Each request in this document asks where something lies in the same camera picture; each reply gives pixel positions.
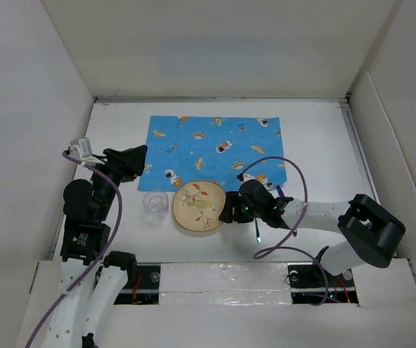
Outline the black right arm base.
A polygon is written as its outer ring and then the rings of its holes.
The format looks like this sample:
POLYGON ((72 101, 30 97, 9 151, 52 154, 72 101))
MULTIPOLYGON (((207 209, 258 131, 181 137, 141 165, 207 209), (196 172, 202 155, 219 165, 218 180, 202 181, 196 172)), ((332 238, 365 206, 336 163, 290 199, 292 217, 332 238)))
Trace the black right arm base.
POLYGON ((359 304, 352 273, 349 274, 350 279, 346 279, 343 273, 331 275, 322 267, 320 261, 328 247, 324 247, 316 256, 294 246, 282 246, 281 249, 298 252, 309 258, 309 262, 287 263, 288 274, 284 282, 291 288, 293 304, 359 304))

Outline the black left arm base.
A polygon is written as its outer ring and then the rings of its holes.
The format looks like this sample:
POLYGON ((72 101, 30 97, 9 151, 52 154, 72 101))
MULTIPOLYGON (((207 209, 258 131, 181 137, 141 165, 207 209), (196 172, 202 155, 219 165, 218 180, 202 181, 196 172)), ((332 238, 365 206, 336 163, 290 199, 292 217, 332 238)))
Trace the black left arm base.
POLYGON ((159 304, 159 285, 161 265, 139 263, 136 278, 129 281, 117 295, 115 305, 157 305, 159 304))

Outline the blue space-print cloth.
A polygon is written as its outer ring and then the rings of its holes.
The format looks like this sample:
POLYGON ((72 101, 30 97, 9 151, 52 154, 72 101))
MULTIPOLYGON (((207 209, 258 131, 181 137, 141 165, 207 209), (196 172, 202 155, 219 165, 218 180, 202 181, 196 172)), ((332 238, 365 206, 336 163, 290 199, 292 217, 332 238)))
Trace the blue space-print cloth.
POLYGON ((277 117, 154 115, 146 145, 139 191, 177 191, 190 181, 212 181, 235 191, 239 173, 268 189, 287 181, 277 117))

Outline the beige bird-pattern plate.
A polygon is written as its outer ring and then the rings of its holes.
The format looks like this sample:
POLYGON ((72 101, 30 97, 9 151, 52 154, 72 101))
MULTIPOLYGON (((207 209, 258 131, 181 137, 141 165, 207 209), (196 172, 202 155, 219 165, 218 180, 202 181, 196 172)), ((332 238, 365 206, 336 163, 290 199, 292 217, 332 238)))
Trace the beige bird-pattern plate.
POLYGON ((205 233, 218 229, 225 206, 224 188, 211 181, 191 181, 175 193, 172 213, 175 221, 188 231, 205 233))

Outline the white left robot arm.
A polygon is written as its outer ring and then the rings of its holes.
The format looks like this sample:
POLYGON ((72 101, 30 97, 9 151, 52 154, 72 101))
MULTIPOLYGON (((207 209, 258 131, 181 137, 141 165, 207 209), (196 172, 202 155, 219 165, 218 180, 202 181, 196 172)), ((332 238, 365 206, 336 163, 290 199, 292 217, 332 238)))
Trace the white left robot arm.
POLYGON ((76 179, 64 189, 65 215, 60 250, 59 295, 48 309, 49 324, 42 347, 97 347, 98 333, 120 291, 137 281, 134 254, 110 250, 119 223, 105 221, 112 204, 117 220, 123 202, 119 186, 143 174, 147 147, 93 154, 88 139, 73 141, 65 159, 90 170, 90 179, 76 179))

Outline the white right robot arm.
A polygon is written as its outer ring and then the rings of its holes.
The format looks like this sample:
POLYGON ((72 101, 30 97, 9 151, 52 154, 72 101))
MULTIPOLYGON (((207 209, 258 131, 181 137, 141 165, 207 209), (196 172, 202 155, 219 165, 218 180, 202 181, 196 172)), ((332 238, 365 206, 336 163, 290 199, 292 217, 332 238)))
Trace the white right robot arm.
POLYGON ((348 269, 368 264, 387 268, 406 227, 388 210, 365 194, 344 202, 306 202, 273 196, 259 181, 242 183, 226 193, 219 221, 250 223, 260 219, 271 228, 307 229, 339 233, 344 241, 325 246, 311 267, 315 283, 326 286, 348 269))

